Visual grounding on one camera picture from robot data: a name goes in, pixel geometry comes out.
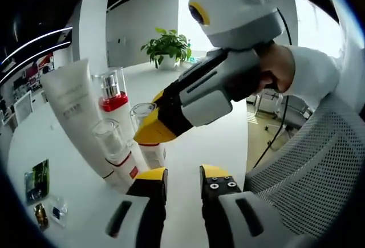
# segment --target green leaves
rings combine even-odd
[[[192,56],[192,50],[191,49],[187,49],[186,50],[186,59],[189,60],[189,58]]]
[[[162,34],[166,34],[166,30],[164,29],[161,29],[160,27],[155,27],[155,30],[158,32],[158,33],[162,33]]]
[[[172,58],[179,52],[179,50],[176,49],[175,47],[169,46],[168,47],[168,52],[169,52],[170,58]]]
[[[180,34],[180,35],[179,35],[179,38],[180,38],[182,41],[184,41],[185,43],[187,43],[187,42],[188,42],[188,40],[186,39],[185,35],[183,35],[183,34]]]
[[[164,57],[163,57],[163,56],[160,56],[160,57],[159,57],[159,59],[157,60],[157,62],[158,62],[159,64],[161,64],[161,63],[162,63],[162,61],[163,61],[163,59],[164,59]]]
[[[151,39],[149,43],[141,46],[140,51],[146,51],[146,54],[149,55],[149,61],[154,62],[156,68],[164,59],[162,55],[169,55],[170,58],[175,57],[177,61],[190,58],[192,51],[188,47],[188,40],[185,35],[177,34],[176,30],[167,32],[159,27],[155,30],[160,34],[160,37]]]

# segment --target white lotion bottle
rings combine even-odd
[[[99,75],[98,79],[102,89],[102,96],[99,99],[102,117],[117,121],[124,138],[131,144],[135,132],[129,117],[130,106],[125,85],[122,84],[122,88],[120,87],[117,70]]]
[[[88,60],[77,61],[42,75],[40,82],[60,125],[89,166],[110,185],[120,178],[91,133],[100,115],[91,93]]]
[[[107,162],[112,165],[128,190],[139,170],[132,151],[123,138],[119,123],[112,119],[103,119],[93,127],[92,133],[103,148]]]
[[[131,109],[131,118],[136,130],[154,109],[156,104],[141,103]],[[144,160],[150,169],[165,166],[166,149],[162,144],[139,144]]]

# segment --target red label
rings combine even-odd
[[[138,174],[138,168],[135,166],[132,171],[129,173],[129,175],[131,176],[131,178],[135,178]]]
[[[142,145],[143,147],[156,147],[159,145],[159,143],[158,144],[139,144],[139,145]]]

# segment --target white flower pot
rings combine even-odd
[[[176,58],[170,58],[169,55],[162,55],[164,59],[162,60],[161,64],[159,64],[159,69],[161,70],[175,70],[176,65]]]

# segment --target window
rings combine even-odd
[[[308,0],[295,0],[298,14],[298,46],[313,48],[339,58],[344,50],[340,25]]]

